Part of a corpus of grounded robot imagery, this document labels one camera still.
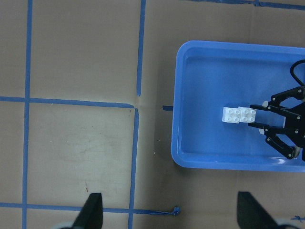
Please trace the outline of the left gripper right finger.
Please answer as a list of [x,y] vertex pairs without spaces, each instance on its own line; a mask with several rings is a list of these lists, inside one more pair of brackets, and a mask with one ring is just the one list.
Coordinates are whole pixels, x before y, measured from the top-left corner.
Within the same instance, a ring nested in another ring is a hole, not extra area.
[[252,196],[239,191],[237,195],[237,223],[241,229],[276,229],[278,224]]

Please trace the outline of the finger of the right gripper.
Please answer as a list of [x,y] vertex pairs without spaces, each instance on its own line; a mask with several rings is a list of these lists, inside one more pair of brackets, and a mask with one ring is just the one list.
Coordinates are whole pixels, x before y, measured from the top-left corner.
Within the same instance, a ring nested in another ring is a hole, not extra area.
[[296,100],[303,100],[305,98],[305,87],[299,86],[293,89],[274,94],[271,96],[267,105],[251,104],[250,108],[262,111],[270,111],[286,118],[304,119],[305,117],[305,104],[301,103],[293,108],[281,106],[281,102],[286,99],[294,98]]
[[[285,158],[298,157],[301,149],[301,128],[271,126],[257,122],[248,123],[248,126],[262,130],[263,135],[265,135],[265,142]],[[279,135],[287,136],[294,145],[288,145],[280,139]]]

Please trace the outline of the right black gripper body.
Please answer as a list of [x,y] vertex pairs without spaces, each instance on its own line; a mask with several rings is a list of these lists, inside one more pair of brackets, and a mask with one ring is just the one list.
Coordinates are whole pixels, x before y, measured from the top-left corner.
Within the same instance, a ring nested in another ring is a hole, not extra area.
[[293,129],[287,136],[298,147],[305,146],[305,103],[301,103],[287,111],[294,113],[294,117],[287,117],[285,119],[285,128]]

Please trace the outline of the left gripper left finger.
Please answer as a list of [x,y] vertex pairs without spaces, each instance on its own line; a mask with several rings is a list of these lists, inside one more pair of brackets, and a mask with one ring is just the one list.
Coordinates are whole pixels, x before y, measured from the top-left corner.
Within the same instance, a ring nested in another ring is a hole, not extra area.
[[91,193],[80,213],[75,219],[72,229],[101,229],[103,225],[102,194]]

